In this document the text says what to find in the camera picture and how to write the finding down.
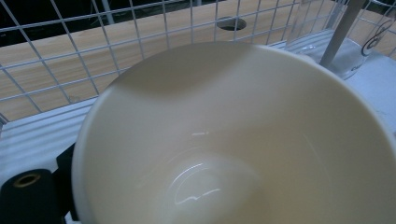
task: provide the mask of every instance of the light wood panel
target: light wood panel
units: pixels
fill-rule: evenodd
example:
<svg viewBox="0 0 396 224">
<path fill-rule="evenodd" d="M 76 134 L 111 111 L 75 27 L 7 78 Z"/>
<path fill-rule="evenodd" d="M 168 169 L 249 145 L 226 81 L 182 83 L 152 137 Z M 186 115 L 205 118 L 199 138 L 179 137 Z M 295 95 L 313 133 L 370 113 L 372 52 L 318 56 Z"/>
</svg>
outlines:
<svg viewBox="0 0 396 224">
<path fill-rule="evenodd" d="M 256 15 L 247 14 L 255 12 L 258 3 L 258 0 L 241 1 L 239 16 L 247 22 L 247 27 L 236 33 L 233 31 L 224 31 L 216 27 L 214 23 L 215 4 L 195 7 L 193 9 L 193 29 L 191 29 L 191 10 L 189 8 L 167 13 L 168 35 L 164 33 L 163 15 L 139 19 L 137 20 L 137 24 L 140 37 L 142 38 L 143 52 L 137 41 L 137 32 L 133 21 L 121 22 L 105 27 L 109 43 L 116 44 L 116 46 L 112 46 L 111 48 L 108 47 L 105 33 L 101 27 L 71 34 L 78 50 L 83 51 L 80 55 L 76 54 L 76 49 L 73 47 L 68 35 L 59 35 L 33 41 L 33 46 L 44 59 L 53 77 L 48 72 L 46 66 L 38 61 L 38 56 L 28 43 L 0 48 L 0 64 L 3 66 L 12 66 L 15 64 L 35 62 L 9 68 L 7 71 L 25 91 L 38 91 L 43 88 L 49 88 L 47 91 L 32 94 L 32 100 L 37 103 L 41 110 L 46 111 L 67 105 L 69 101 L 73 103 L 93 97 L 97 91 L 103 91 L 118 75 L 115 72 L 116 67 L 119 69 L 131 67 L 140 62 L 143 56 L 147 58 L 167 50 L 168 43 L 170 48 L 188 45 L 191 43 L 191 36 L 194 43 L 214 41 L 215 38 L 217 41 L 229 41 L 236 38 L 244 42 L 252 41 L 256 44 L 272 44 L 281 41 L 282 38 L 286 38 L 290 29 L 285 30 L 284 27 L 287 26 L 286 23 L 288 22 L 290 13 L 289 24 L 293 22 L 297 9 L 297 7 L 288 6 L 292 3 L 291 0 L 279 1 L 278 6 L 280 8 L 276 10 L 275 0 L 262 1 L 260 10 L 265 11 L 258 14 L 256 30 L 254 31 L 254 34 L 260 35 L 250 38 L 253 34 Z M 236 7 L 237 0 L 220 2 L 219 18 L 235 16 Z M 378 16 L 370 12 L 366 12 L 365 15 L 371 17 L 371 19 Z M 384 53 L 390 53 L 396 45 L 395 39 L 391 35 L 385 36 L 378 46 L 378 50 Z M 73 55 L 48 60 L 48 58 L 54 56 L 67 54 Z M 54 78 L 59 81 L 58 84 L 61 84 L 61 88 L 66 93 L 67 98 L 62 94 L 61 89 L 52 88 L 57 85 Z M 0 99 L 20 93 L 21 91 L 6 74 L 0 72 Z M 25 97 L 1 102 L 0 106 L 0 113 L 4 114 L 10 120 L 20 119 L 37 113 Z"/>
</svg>

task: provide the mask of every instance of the circular hole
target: circular hole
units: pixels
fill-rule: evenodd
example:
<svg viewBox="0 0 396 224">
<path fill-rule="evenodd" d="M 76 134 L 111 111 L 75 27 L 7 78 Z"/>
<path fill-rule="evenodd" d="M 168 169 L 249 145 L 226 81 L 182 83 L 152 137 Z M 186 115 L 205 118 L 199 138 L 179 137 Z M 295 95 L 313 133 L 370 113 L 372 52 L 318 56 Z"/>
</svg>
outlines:
<svg viewBox="0 0 396 224">
<path fill-rule="evenodd" d="M 39 178 L 40 178 L 39 174 L 24 175 L 14 182 L 14 187 L 15 188 L 27 187 L 31 184 L 34 184 Z"/>
<path fill-rule="evenodd" d="M 226 20 L 226 21 L 218 22 L 218 27 L 222 30 L 239 31 L 239 30 L 245 29 L 245 27 L 247 27 L 246 21 L 239 19 L 239 18 L 236 19 L 236 18 L 231 18 L 231 17 L 222 17 L 219 20 Z"/>
</svg>

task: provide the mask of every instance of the ceramic bowl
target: ceramic bowl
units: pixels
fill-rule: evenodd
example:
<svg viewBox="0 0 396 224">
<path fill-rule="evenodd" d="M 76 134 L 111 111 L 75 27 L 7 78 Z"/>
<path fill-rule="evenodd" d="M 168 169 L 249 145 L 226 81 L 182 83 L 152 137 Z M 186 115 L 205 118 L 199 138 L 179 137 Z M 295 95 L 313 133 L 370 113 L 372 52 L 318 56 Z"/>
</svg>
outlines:
<svg viewBox="0 0 396 224">
<path fill-rule="evenodd" d="M 82 223 L 396 223 L 394 139 L 280 49 L 171 49 L 97 99 L 73 160 Z"/>
</svg>

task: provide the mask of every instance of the wire grid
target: wire grid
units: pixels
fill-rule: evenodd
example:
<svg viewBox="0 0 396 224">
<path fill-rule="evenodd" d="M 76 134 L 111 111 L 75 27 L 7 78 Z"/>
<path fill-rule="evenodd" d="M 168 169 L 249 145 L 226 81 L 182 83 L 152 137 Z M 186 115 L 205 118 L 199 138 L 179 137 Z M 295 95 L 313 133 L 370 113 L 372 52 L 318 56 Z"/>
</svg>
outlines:
<svg viewBox="0 0 396 224">
<path fill-rule="evenodd" d="M 288 42 L 287 50 L 298 52 L 309 43 L 317 45 L 328 43 L 334 33 L 333 28 L 340 24 L 349 4 L 348 0 L 336 0 L 336 2 L 338 4 L 330 1 L 305 1 L 300 15 L 298 15 L 299 18 L 294 24 L 293 34 L 289 36 L 290 42 Z M 346 37 L 361 46 L 378 43 L 376 42 L 377 37 L 382 35 L 384 27 L 392 25 L 390 21 L 394 20 L 396 14 L 396 1 L 390 4 L 389 2 L 385 4 L 372 0 L 364 4 L 360 15 L 349 28 Z M 389 33 L 389 37 L 391 37 L 394 35 L 394 30 L 390 29 Z M 393 58 L 395 58 L 393 54 L 396 42 L 391 42 L 391 40 L 394 40 L 394 37 L 388 38 L 382 43 L 382 46 L 387 45 L 387 47 L 380 49 Z"/>
<path fill-rule="evenodd" d="M 19 31 L 25 43 L 0 48 L 0 116 L 2 122 L 22 119 L 60 106 L 91 99 L 123 71 L 149 56 L 182 45 L 210 41 L 243 41 L 270 45 L 284 41 L 294 21 L 296 0 L 227 0 L 200 6 L 192 0 L 158 2 L 101 11 L 92 0 L 89 15 L 64 18 L 49 0 L 57 20 L 20 24 L 4 0 L 1 5 L 14 22 L 0 33 Z M 185 4 L 172 10 L 175 4 Z M 140 11 L 159 14 L 137 18 Z M 131 19 L 113 23 L 129 13 Z M 94 20 L 99 27 L 70 32 L 72 21 Z M 246 28 L 238 27 L 239 20 Z M 225 22 L 232 29 L 219 28 Z M 27 30 L 61 24 L 65 35 L 32 40 Z M 393 26 L 386 37 L 396 39 Z M 384 54 L 396 59 L 396 43 Z"/>
</svg>

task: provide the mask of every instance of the metal wire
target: metal wire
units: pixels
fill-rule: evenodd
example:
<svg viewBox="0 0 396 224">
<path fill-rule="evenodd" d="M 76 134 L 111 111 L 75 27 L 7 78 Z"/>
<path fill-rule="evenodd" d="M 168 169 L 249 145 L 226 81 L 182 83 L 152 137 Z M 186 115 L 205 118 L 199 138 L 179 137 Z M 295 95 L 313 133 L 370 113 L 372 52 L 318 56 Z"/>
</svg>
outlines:
<svg viewBox="0 0 396 224">
<path fill-rule="evenodd" d="M 181 44 L 193 44 L 196 42 L 201 41 L 199 39 L 200 36 L 199 30 L 205 30 L 207 27 L 209 27 L 210 31 L 213 32 L 212 34 L 205 33 L 205 35 L 210 35 L 213 37 L 213 41 L 220 41 L 220 40 L 231 40 L 231 41 L 248 41 L 248 42 L 256 42 L 257 40 L 260 39 L 261 43 L 264 44 L 273 44 L 274 41 L 279 42 L 283 41 L 286 37 L 286 32 L 287 30 L 291 27 L 290 21 L 292 18 L 292 15 L 294 13 L 294 9 L 296 6 L 298 6 L 298 3 L 296 0 L 289 0 L 289 2 L 285 3 L 285 0 L 274 0 L 274 6 L 270 7 L 265 7 L 266 4 L 268 3 L 267 0 L 262 1 L 262 0 L 228 0 L 231 1 L 230 4 L 236 4 L 236 11 L 228 11 L 227 17 L 224 17 L 224 12 L 221 11 L 220 9 L 224 4 L 226 4 L 228 1 L 220 1 L 220 0 L 212 0 L 211 8 L 214 9 L 214 19 L 209 19 L 209 18 L 204 18 L 204 19 L 197 19 L 198 16 L 200 15 L 200 7 L 205 8 L 205 5 L 199 6 L 200 4 L 196 2 L 195 4 L 193 0 L 161 0 L 155 3 L 150 3 L 150 4 L 145 4 L 141 6 L 135 6 L 133 0 L 129 0 L 129 6 L 124 7 L 124 8 L 118 8 L 118 9 L 112 9 L 110 10 L 109 8 L 104 10 L 104 11 L 99 11 L 99 6 L 97 6 L 96 2 L 92 0 L 92 13 L 87 14 L 87 15 L 80 15 L 80 16 L 75 16 L 75 17 L 70 17 L 70 18 L 64 18 L 61 14 L 60 9 L 56 5 L 54 0 L 50 0 L 51 4 L 53 6 L 53 10 L 57 15 L 57 19 L 55 20 L 50 20 L 50 21 L 41 21 L 41 22 L 34 22 L 30 24 L 20 24 L 18 23 L 17 18 L 14 16 L 13 12 L 11 9 L 7 6 L 6 2 L 4 0 L 0 0 L 1 5 L 3 8 L 6 10 L 7 14 L 9 17 L 12 19 L 12 21 L 15 23 L 15 25 L 9 26 L 9 27 L 4 27 L 0 28 L 0 33 L 7 33 L 7 32 L 21 32 L 21 35 L 23 36 L 25 43 L 21 44 L 24 45 L 26 49 L 29 49 L 30 51 L 33 52 L 33 55 L 35 57 L 24 57 L 23 60 L 16 59 L 14 61 L 7 61 L 5 62 L 0 62 L 0 71 L 3 71 L 4 75 L 0 74 L 0 77 L 3 76 L 4 78 L 9 79 L 9 83 L 12 83 L 13 87 L 15 90 L 18 90 L 18 93 L 15 93 L 13 95 L 2 95 L 1 90 L 0 90 L 0 103 L 2 105 L 5 105 L 7 107 L 7 104 L 13 101 L 18 100 L 19 98 L 24 98 L 26 99 L 30 105 L 33 106 L 33 108 L 36 110 L 36 113 L 41 113 L 45 111 L 40 105 L 38 105 L 35 101 L 35 97 L 32 96 L 37 96 L 39 93 L 45 94 L 47 91 L 57 91 L 59 90 L 62 93 L 63 98 L 66 100 L 68 104 L 73 104 L 72 100 L 70 100 L 69 94 L 70 92 L 66 92 L 66 88 L 69 88 L 74 85 L 82 84 L 82 83 L 89 83 L 92 88 L 93 88 L 93 93 L 90 93 L 90 95 L 85 96 L 84 99 L 89 99 L 92 97 L 96 97 L 99 93 L 99 86 L 98 83 L 96 83 L 96 80 L 99 80 L 100 78 L 108 78 L 110 76 L 113 76 L 114 74 L 120 75 L 122 72 L 124 72 L 126 69 L 129 68 L 129 66 L 133 65 L 134 63 L 144 60 L 148 57 L 148 55 L 152 55 L 153 52 L 149 52 L 149 50 L 152 50 L 153 43 L 157 40 L 163 40 L 166 42 L 166 49 L 171 49 L 173 45 L 171 45 L 170 40 L 173 38 L 172 36 L 175 35 L 190 35 L 191 37 L 187 38 L 187 43 L 181 43 Z M 168 7 L 171 6 L 170 4 L 176 4 L 183 2 L 186 6 L 184 7 L 185 12 L 183 15 L 185 15 L 185 25 L 179 26 L 176 29 L 172 29 L 169 26 L 169 21 L 172 19 L 168 13 L 172 12 L 172 8 Z M 251 11 L 242 11 L 242 7 L 245 4 L 252 4 L 254 5 L 251 8 Z M 139 20 L 143 20 L 146 18 L 146 16 L 141 16 L 138 14 L 139 12 L 148 12 L 151 13 L 148 15 L 148 17 L 155 17 L 155 20 L 162 20 L 163 22 L 163 29 L 162 30 L 150 30 L 150 32 L 147 31 L 147 24 L 146 23 L 139 23 Z M 286 19 L 285 24 L 281 24 L 280 26 L 276 26 L 276 19 L 278 18 L 278 15 L 280 15 L 281 11 L 284 12 L 289 12 L 288 15 L 284 15 L 283 19 Z M 317 14 L 317 17 L 312 21 L 314 26 L 318 20 L 330 20 L 330 16 L 320 16 L 319 11 Z M 270 21 L 264 21 L 261 20 L 260 17 L 261 15 L 267 15 L 268 12 L 273 12 L 273 14 L 268 18 Z M 111 39 L 111 36 L 114 35 L 110 28 L 110 26 L 117 25 L 116 17 L 114 17 L 114 22 L 115 24 L 111 24 L 112 22 L 109 20 L 106 20 L 106 17 L 115 15 L 118 13 L 129 13 L 131 15 L 131 18 L 129 19 L 129 23 L 131 23 L 131 26 L 127 26 L 128 29 L 134 29 L 133 33 L 134 35 L 128 35 L 124 36 L 121 39 Z M 364 14 L 361 14 L 359 19 L 361 21 L 366 21 L 369 22 L 373 25 L 376 25 L 376 21 L 369 21 L 365 18 L 363 18 Z M 251 31 L 248 33 L 240 33 L 238 29 L 238 20 L 252 17 L 254 22 L 252 24 L 248 24 L 250 27 Z M 78 44 L 78 39 L 80 36 L 78 33 L 71 33 L 69 28 L 66 23 L 70 21 L 79 21 L 79 20 L 87 20 L 87 19 L 92 19 L 96 18 L 97 25 L 98 27 L 95 27 L 94 29 L 97 35 L 101 35 L 104 37 L 103 43 L 95 43 L 95 44 L 86 44 L 85 46 L 80 46 Z M 234 25 L 233 29 L 231 32 L 226 33 L 221 30 L 218 25 L 222 21 L 231 21 L 233 20 Z M 265 24 L 269 25 L 268 29 L 263 30 L 260 27 L 260 24 L 266 22 Z M 50 55 L 45 55 L 45 54 L 40 54 L 40 52 L 37 50 L 35 46 L 35 41 L 33 41 L 29 35 L 26 33 L 26 29 L 36 29 L 42 26 L 46 25 L 52 25 L 52 24 L 60 24 L 62 25 L 64 29 L 64 37 L 71 43 L 71 50 L 65 50 L 65 51 L 59 51 L 55 52 L 54 54 Z M 396 36 L 394 30 L 389 30 L 388 31 L 389 35 Z M 136 49 L 125 49 L 123 52 L 124 54 L 118 55 L 120 53 L 120 49 L 125 48 L 136 48 Z M 13 46 L 8 46 L 5 47 L 7 49 L 12 49 Z M 105 69 L 105 70 L 98 70 L 98 72 L 94 73 L 94 76 L 92 75 L 92 71 L 90 70 L 91 68 L 89 67 L 89 64 L 87 63 L 87 60 L 85 59 L 85 55 L 94 55 L 99 51 L 106 51 L 106 54 L 103 54 L 104 57 L 107 57 L 109 60 L 107 64 L 108 66 L 111 66 L 111 69 Z M 387 55 L 389 57 L 394 57 L 396 54 L 396 48 L 390 49 L 387 52 Z M 133 57 L 138 57 L 136 59 L 136 62 L 131 63 L 129 65 L 123 65 L 121 66 L 122 60 L 124 60 L 122 57 L 126 57 L 125 55 L 132 55 Z M 67 59 L 68 57 L 77 57 L 78 58 L 78 63 L 82 66 L 82 70 L 80 70 L 80 73 L 83 75 L 81 76 L 76 76 L 73 78 L 69 78 L 63 82 L 59 80 L 59 77 L 55 76 L 56 74 L 53 71 L 53 68 L 49 67 L 48 64 L 52 62 L 61 62 L 63 59 Z M 30 66 L 34 66 L 35 64 L 40 64 L 43 67 L 43 72 L 49 74 L 49 78 L 53 81 L 54 84 L 50 86 L 45 86 L 41 88 L 35 88 L 35 89 L 29 89 L 26 90 L 21 83 L 19 83 L 19 79 L 15 78 L 13 74 L 10 71 L 10 69 L 17 69 L 19 71 L 26 72 L 26 74 L 23 74 L 26 77 L 29 77 L 29 69 L 23 70 L 22 68 L 29 68 Z M 70 74 L 66 74 L 65 76 L 72 76 L 73 72 L 70 72 Z M 14 119 L 21 119 L 23 117 L 13 117 L 12 113 L 7 113 L 5 112 L 4 107 L 0 108 L 0 113 L 4 115 L 5 119 L 9 120 L 14 120 Z"/>
<path fill-rule="evenodd" d="M 9 120 L 0 113 L 0 131 L 1 131 L 3 124 L 7 124 L 8 122 L 9 122 Z"/>
</svg>

